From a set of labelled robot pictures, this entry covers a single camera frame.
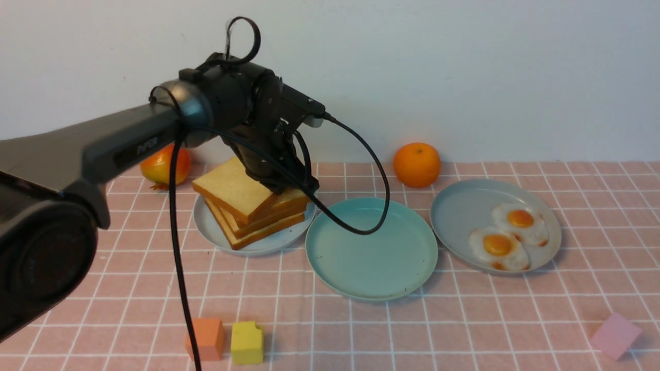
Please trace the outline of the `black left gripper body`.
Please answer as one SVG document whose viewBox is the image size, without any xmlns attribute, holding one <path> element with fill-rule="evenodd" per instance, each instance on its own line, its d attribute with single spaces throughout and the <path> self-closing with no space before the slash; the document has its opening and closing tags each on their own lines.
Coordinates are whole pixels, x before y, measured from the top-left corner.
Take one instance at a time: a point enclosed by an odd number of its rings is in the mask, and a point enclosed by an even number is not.
<svg viewBox="0 0 660 371">
<path fill-rule="evenodd" d="M 231 129 L 225 143 L 245 173 L 276 195 L 288 189 L 315 193 L 320 183 L 312 175 L 309 149 L 297 128 L 283 119 L 246 122 Z"/>
</svg>

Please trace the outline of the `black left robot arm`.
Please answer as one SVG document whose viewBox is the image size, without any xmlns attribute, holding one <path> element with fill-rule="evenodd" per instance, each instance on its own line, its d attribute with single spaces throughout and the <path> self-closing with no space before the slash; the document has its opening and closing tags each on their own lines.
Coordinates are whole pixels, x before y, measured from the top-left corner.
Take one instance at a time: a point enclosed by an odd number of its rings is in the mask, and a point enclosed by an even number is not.
<svg viewBox="0 0 660 371">
<path fill-rule="evenodd" d="M 106 184 L 184 139 L 222 141 L 274 193 L 318 189 L 292 136 L 325 106 L 254 63 L 206 61 L 151 91 L 147 104 L 80 124 L 2 140 L 2 341 L 69 296 L 111 223 Z"/>
</svg>

